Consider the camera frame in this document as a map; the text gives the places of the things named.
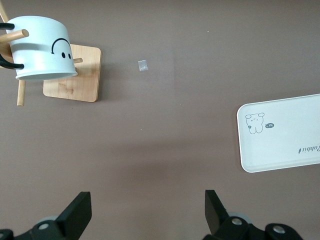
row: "small transparent square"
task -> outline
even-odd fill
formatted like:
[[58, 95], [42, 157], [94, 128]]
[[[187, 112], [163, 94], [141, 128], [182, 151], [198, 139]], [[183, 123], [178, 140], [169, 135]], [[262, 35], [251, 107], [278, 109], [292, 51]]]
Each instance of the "small transparent square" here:
[[138, 64], [139, 64], [139, 70], [140, 70], [140, 72], [143, 72], [143, 71], [147, 71], [147, 70], [148, 70], [147, 60], [138, 61]]

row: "gray-brown surface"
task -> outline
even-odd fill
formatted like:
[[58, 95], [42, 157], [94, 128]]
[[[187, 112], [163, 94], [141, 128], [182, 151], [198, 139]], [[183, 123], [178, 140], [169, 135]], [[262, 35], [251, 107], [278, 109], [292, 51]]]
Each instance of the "gray-brown surface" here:
[[3, 4], [59, 20], [103, 57], [95, 103], [27, 82], [17, 107], [16, 73], [0, 70], [0, 228], [21, 234], [91, 191], [83, 240], [201, 240], [215, 189], [259, 228], [319, 238], [320, 165], [245, 172], [236, 122], [243, 104], [320, 92], [319, 1]]

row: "white tray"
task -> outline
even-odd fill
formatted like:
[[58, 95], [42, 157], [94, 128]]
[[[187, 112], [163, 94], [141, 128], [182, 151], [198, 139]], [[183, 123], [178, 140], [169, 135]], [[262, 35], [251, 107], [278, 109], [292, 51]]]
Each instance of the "white tray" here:
[[320, 94], [245, 104], [237, 124], [249, 173], [320, 163]]

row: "smiley face drawing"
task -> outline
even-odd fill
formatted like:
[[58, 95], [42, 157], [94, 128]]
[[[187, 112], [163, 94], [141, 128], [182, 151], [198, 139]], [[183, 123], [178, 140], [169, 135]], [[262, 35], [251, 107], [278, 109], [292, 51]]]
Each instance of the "smiley face drawing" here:
[[262, 123], [264, 122], [264, 113], [248, 114], [245, 116], [246, 124], [248, 125], [251, 134], [261, 133], [263, 130]]
[[60, 54], [61, 59], [72, 59], [70, 43], [65, 38], [58, 38], [53, 42], [51, 46], [51, 53]]

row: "wooden mug rack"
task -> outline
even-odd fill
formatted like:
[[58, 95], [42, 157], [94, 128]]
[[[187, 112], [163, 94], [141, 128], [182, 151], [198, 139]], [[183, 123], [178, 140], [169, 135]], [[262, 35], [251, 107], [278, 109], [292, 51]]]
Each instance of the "wooden mug rack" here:
[[[9, 21], [0, 0], [0, 15], [4, 23]], [[13, 62], [9, 42], [27, 38], [27, 29], [0, 35], [0, 53]], [[47, 97], [95, 102], [98, 99], [102, 52], [97, 47], [70, 44], [77, 76], [43, 81], [43, 94]], [[26, 81], [19, 80], [17, 106], [25, 104]]]

